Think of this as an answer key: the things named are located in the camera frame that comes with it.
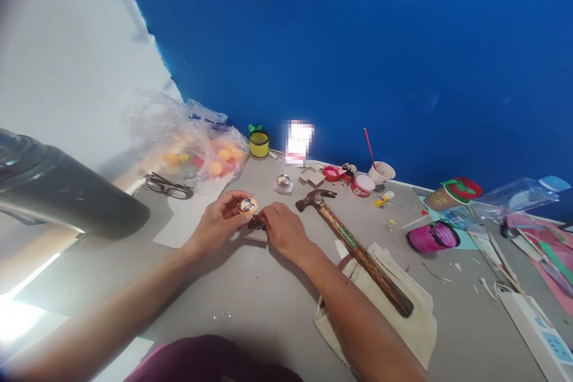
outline hammer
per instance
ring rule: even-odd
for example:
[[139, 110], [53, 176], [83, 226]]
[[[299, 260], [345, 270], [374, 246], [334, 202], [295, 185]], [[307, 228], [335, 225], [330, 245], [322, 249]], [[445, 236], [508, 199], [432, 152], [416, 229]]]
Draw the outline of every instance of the hammer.
[[348, 231], [346, 226], [336, 217], [324, 202], [323, 197], [335, 198], [337, 193], [327, 190], [314, 190], [308, 193], [303, 199], [296, 202], [299, 212], [302, 212], [308, 205], [313, 205], [324, 220], [332, 227], [334, 232], [346, 244], [350, 254], [360, 263], [366, 272], [373, 278], [382, 292], [388, 297], [396, 310], [403, 317], [409, 317], [414, 311], [414, 304], [394, 283], [390, 276], [383, 271], [374, 261], [368, 251], [358, 242], [358, 240]]

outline black thermos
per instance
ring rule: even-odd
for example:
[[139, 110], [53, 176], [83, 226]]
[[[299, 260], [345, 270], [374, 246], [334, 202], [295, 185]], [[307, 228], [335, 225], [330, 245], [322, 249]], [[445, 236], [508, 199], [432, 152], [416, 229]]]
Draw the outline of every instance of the black thermos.
[[0, 128], [0, 208], [122, 239], [149, 208], [60, 149]]

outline white wall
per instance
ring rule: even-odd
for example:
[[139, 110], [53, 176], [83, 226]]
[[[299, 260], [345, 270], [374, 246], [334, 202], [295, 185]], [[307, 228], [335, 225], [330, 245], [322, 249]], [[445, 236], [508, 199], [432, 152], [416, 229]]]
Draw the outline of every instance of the white wall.
[[[0, 127], [113, 179], [134, 162], [130, 90], [180, 97], [134, 0], [0, 0]], [[0, 263], [44, 227], [0, 214]]]

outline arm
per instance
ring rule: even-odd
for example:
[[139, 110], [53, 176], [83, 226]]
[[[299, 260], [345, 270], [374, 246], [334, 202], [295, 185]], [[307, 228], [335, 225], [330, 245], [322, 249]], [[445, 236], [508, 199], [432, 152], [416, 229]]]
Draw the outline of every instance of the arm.
[[157, 314], [180, 287], [195, 261], [219, 248], [229, 234], [247, 224], [251, 214], [238, 214], [237, 203], [249, 193], [231, 191], [207, 207], [189, 241], [155, 270], [131, 283], [83, 315], [70, 318], [53, 332], [9, 360], [14, 381], [82, 381], [93, 378]]
[[273, 203], [260, 216], [270, 243], [298, 265], [322, 295], [344, 355], [361, 379], [427, 380], [426, 370], [384, 315], [308, 239], [296, 214], [282, 203]]

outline wooden hammer handle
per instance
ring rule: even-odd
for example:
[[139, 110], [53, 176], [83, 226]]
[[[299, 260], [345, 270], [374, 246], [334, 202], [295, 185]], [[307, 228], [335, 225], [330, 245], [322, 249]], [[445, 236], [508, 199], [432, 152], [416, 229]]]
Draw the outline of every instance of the wooden hammer handle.
[[318, 213], [325, 219], [325, 221], [332, 227], [334, 232], [346, 244], [350, 255], [352, 255], [358, 263], [364, 267], [370, 277], [380, 287], [382, 292], [388, 297], [390, 302], [394, 305], [398, 313], [403, 317], [409, 317], [414, 311], [414, 304], [402, 292], [400, 288], [394, 283], [390, 276], [380, 268], [378, 263], [374, 261], [368, 251], [356, 240], [356, 238], [348, 231], [346, 226], [336, 217], [330, 210], [326, 203], [321, 203], [317, 207]]

